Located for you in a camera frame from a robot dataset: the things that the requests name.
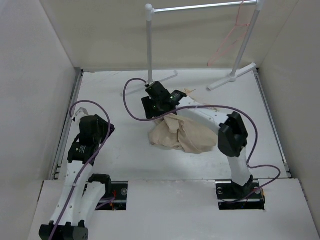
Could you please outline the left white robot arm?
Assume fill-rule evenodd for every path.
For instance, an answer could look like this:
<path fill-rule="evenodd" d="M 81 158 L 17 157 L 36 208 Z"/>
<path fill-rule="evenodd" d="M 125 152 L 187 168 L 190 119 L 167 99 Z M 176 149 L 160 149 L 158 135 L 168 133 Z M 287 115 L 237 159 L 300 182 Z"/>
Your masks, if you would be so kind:
<path fill-rule="evenodd" d="M 39 229 L 42 240 L 87 240 L 89 221 L 101 199 L 114 199 L 111 177 L 93 173 L 98 150 L 115 130 L 100 116 L 84 116 L 67 155 L 66 176 L 58 204 L 48 224 Z"/>

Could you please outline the beige trousers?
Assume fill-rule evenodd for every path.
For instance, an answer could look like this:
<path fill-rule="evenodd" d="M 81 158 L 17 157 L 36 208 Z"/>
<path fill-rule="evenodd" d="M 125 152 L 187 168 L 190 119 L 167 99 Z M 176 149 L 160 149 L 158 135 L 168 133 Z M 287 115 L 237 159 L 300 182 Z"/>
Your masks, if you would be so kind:
<path fill-rule="evenodd" d="M 152 145 L 185 153 L 210 152 L 218 144 L 220 124 L 226 119 L 226 114 L 186 95 L 177 108 L 152 119 L 155 127 L 148 139 Z"/>

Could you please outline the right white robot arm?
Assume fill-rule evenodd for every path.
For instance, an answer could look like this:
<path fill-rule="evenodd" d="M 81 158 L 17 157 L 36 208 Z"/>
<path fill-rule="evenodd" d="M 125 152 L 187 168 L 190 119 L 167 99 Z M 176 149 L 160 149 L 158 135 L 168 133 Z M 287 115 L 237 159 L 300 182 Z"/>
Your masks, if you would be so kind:
<path fill-rule="evenodd" d="M 146 84 L 141 99 L 148 120 L 158 120 L 150 141 L 166 147 L 181 147 L 185 152 L 202 153 L 217 146 L 227 157 L 231 170 L 231 190 L 237 199 L 253 188 L 246 147 L 249 136 L 242 113 L 213 111 L 195 102 L 186 93 L 169 92 L 159 81 Z"/>

